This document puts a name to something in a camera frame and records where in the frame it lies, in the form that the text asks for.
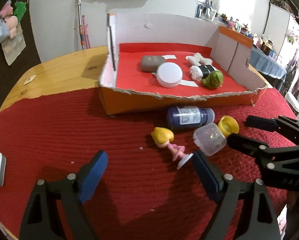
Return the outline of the yellow plastic lid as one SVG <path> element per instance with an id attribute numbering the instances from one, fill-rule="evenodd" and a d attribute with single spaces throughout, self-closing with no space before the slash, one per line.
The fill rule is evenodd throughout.
<path id="1" fill-rule="evenodd" d="M 222 118 L 218 122 L 218 128 L 226 138 L 231 134 L 239 133 L 238 122 L 229 115 L 222 116 Z"/>

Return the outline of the large green plush ball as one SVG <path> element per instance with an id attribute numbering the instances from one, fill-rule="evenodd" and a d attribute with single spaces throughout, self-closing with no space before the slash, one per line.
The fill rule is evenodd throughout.
<path id="1" fill-rule="evenodd" d="M 208 77 L 201 80 L 201 84 L 210 89 L 216 89 L 222 86 L 223 82 L 224 76 L 219 70 L 211 72 Z"/>

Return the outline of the blonde pink doll figure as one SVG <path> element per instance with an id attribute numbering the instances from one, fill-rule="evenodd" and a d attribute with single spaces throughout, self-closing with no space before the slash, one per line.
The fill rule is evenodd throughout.
<path id="1" fill-rule="evenodd" d="M 150 135 L 158 148 L 166 148 L 169 150 L 173 156 L 172 161 L 179 161 L 177 166 L 178 170 L 181 169 L 193 157 L 193 153 L 185 153 L 185 146 L 180 146 L 173 143 L 174 133 L 170 129 L 155 127 L 154 131 L 152 131 Z"/>

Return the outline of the black and white cloth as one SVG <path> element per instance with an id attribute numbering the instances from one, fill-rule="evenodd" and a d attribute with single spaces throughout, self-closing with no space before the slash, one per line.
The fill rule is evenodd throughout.
<path id="1" fill-rule="evenodd" d="M 213 71 L 217 69 L 210 65 L 200 65 L 200 66 L 191 66 L 190 67 L 190 75 L 192 80 L 200 81 L 201 79 L 207 78 Z"/>

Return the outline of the white round jar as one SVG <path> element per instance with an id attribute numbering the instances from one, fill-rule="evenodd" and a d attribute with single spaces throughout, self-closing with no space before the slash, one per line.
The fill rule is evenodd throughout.
<path id="1" fill-rule="evenodd" d="M 179 65 L 173 62 L 166 62 L 160 65 L 156 71 L 156 79 L 160 85 L 173 88 L 182 81 L 183 72 Z"/>

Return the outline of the dark covered side table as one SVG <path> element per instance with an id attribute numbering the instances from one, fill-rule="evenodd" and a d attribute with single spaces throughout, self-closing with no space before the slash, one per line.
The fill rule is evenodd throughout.
<path id="1" fill-rule="evenodd" d="M 283 82 L 286 79 L 286 70 L 256 46 L 252 46 L 249 64 L 261 74 L 273 79 L 282 80 Z"/>

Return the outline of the dark blue bottle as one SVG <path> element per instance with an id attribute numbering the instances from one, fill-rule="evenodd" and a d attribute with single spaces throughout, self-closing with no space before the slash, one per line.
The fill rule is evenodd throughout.
<path id="1" fill-rule="evenodd" d="M 167 123 L 171 130 L 200 128 L 214 122 L 211 108 L 197 106 L 171 107 L 167 111 Z"/>

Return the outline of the red table cloth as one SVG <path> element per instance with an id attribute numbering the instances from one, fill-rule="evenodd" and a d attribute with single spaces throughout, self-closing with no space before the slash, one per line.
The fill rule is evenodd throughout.
<path id="1" fill-rule="evenodd" d="M 35 183 L 76 173 L 104 150 L 107 169 L 83 205 L 100 239 L 198 239 L 215 204 L 191 163 L 178 168 L 156 147 L 150 134 L 165 124 L 165 111 L 107 115 L 96 89 L 14 103 L 0 112 L 0 222 L 18 236 Z"/>

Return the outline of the white fluffy star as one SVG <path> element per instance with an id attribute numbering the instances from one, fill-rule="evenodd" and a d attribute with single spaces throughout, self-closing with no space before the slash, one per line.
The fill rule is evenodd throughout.
<path id="1" fill-rule="evenodd" d="M 213 63 L 211 59 L 203 57 L 200 53 L 195 53 L 193 56 L 186 56 L 185 59 L 192 66 L 212 65 Z"/>

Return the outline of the small paper tag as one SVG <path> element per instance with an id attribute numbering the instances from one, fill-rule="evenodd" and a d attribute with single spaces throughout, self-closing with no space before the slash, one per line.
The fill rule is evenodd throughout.
<path id="1" fill-rule="evenodd" d="M 26 85 L 26 84 L 32 82 L 36 77 L 37 77 L 36 75 L 32 75 L 32 76 L 28 77 L 28 78 L 25 80 L 24 85 Z"/>

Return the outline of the orange cardboard box tray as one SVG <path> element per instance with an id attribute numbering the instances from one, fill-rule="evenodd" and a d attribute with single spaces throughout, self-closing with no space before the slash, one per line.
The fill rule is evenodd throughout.
<path id="1" fill-rule="evenodd" d="M 105 112 L 176 105 L 253 105 L 267 84 L 249 66 L 252 40 L 226 27 L 170 14 L 110 14 L 108 55 L 100 77 Z M 192 79 L 194 55 L 211 59 L 223 83 Z"/>

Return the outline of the grey rounded case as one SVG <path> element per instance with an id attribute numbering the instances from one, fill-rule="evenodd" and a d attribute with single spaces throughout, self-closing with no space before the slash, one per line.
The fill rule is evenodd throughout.
<path id="1" fill-rule="evenodd" d="M 148 55 L 141 59 L 141 70 L 143 72 L 156 72 L 158 67 L 166 62 L 163 56 Z"/>

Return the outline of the pink plush pig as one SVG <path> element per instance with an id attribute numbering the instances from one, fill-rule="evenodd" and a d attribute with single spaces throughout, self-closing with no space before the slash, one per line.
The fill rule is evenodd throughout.
<path id="1" fill-rule="evenodd" d="M 8 1 L 1 9 L 0 18 L 4 20 L 9 29 L 9 37 L 14 38 L 17 33 L 18 18 L 13 15 L 11 1 Z"/>

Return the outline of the green plush on door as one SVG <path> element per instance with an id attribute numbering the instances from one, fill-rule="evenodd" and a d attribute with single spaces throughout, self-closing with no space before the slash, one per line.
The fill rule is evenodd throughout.
<path id="1" fill-rule="evenodd" d="M 20 22 L 27 10 L 26 8 L 26 2 L 16 1 L 15 2 L 15 8 L 14 8 L 14 16 L 17 17 L 18 22 Z"/>

